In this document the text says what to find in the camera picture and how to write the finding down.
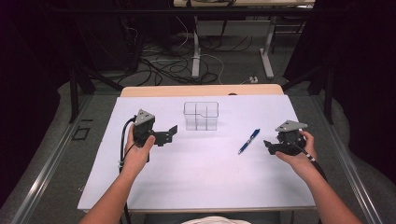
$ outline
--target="dark background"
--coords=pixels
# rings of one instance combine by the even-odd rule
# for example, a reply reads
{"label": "dark background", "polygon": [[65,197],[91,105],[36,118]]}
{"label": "dark background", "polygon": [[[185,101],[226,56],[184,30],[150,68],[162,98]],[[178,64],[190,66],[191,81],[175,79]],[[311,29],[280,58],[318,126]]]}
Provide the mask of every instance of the dark background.
{"label": "dark background", "polygon": [[[55,7],[114,7],[112,1],[50,0]],[[285,77],[294,80],[328,58],[336,49],[334,97],[345,109],[350,123],[349,147],[396,183],[392,164],[394,143],[396,77],[394,64],[396,28],[394,3],[388,1],[318,0],[315,7],[346,7],[356,2],[346,17],[310,18],[294,51]],[[98,71],[127,70],[134,43],[125,34],[120,18],[73,18],[48,15],[40,0],[3,3],[0,20],[1,137],[0,204],[18,183],[48,129],[60,96],[57,89],[68,81],[68,62],[60,50],[66,35],[78,61]],[[167,0],[146,1],[148,7]],[[148,37],[168,45],[177,32],[172,21],[142,26]],[[53,25],[59,30],[53,31]],[[344,25],[350,25],[342,35]]]}
{"label": "dark background", "polygon": [[[317,1],[350,8],[343,17],[311,17],[284,77],[295,80],[334,62],[333,96],[350,125],[350,150],[396,184],[396,7],[393,1]],[[313,82],[324,83],[316,74]]]}

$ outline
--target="person's right hand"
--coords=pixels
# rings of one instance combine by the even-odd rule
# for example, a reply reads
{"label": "person's right hand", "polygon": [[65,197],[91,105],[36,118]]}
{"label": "person's right hand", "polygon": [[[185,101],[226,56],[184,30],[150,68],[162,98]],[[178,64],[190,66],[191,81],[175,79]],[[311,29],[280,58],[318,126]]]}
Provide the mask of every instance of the person's right hand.
{"label": "person's right hand", "polygon": [[[306,139],[306,145],[305,145],[305,150],[311,154],[315,160],[317,159],[317,152],[314,150],[314,136],[312,136],[308,132],[303,132],[300,131],[300,134],[302,134],[305,139]],[[291,168],[294,170],[294,172],[300,176],[303,180],[306,180],[309,176],[311,176],[313,173],[317,173],[317,169],[315,166],[311,163],[311,161],[305,156],[304,153],[300,153],[296,156],[290,156],[285,153],[276,152],[276,156],[280,158],[282,161],[287,162]]]}
{"label": "person's right hand", "polygon": [[155,143],[155,137],[150,135],[146,144],[138,147],[134,144],[134,125],[129,128],[127,143],[125,145],[125,163],[122,171],[130,175],[138,175],[147,163],[149,151]]}

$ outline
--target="finger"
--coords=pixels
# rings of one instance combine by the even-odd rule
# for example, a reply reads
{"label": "finger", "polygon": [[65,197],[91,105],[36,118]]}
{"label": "finger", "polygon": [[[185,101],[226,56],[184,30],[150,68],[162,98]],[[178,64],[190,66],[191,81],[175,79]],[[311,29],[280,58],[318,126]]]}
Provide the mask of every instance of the finger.
{"label": "finger", "polygon": [[285,153],[280,152],[280,151],[276,151],[276,152],[275,152],[275,155],[276,155],[278,158],[280,158],[282,161],[285,161],[285,162],[288,162],[289,159],[290,159],[290,156],[289,156],[289,155],[286,155]]}
{"label": "finger", "polygon": [[306,147],[307,148],[314,148],[314,136],[312,136],[311,133],[309,132],[304,132],[304,131],[300,131],[300,134],[302,134],[305,139],[306,139]]}
{"label": "finger", "polygon": [[142,147],[144,150],[150,151],[152,146],[154,146],[155,137],[154,135],[150,135],[148,140],[146,141],[145,145]]}

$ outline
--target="pen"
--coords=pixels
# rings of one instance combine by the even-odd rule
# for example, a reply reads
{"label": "pen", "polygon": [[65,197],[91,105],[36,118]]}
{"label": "pen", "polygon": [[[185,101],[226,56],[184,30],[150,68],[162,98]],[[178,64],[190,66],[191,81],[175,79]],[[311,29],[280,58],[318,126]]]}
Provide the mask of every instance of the pen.
{"label": "pen", "polygon": [[245,148],[248,147],[248,145],[250,144],[251,140],[253,140],[257,136],[257,134],[259,132],[260,132],[260,129],[254,130],[253,134],[249,137],[247,142],[241,147],[241,149],[239,149],[238,154],[241,154],[245,150]]}

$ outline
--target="table leg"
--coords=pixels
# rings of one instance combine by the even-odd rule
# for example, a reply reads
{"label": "table leg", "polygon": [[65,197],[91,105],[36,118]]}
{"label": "table leg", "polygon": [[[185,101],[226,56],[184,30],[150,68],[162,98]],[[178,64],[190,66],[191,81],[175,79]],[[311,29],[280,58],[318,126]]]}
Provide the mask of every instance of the table leg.
{"label": "table leg", "polygon": [[198,78],[199,76],[199,64],[201,61],[201,49],[199,48],[198,34],[194,32],[194,56],[192,58],[192,78]]}
{"label": "table leg", "polygon": [[262,56],[262,64],[264,65],[265,75],[269,79],[274,78],[274,72],[271,67],[270,59],[268,58],[268,52],[271,48],[271,40],[274,35],[275,26],[276,17],[272,17],[270,21],[270,26],[268,27],[267,36],[265,37],[264,49],[260,49],[260,55]]}

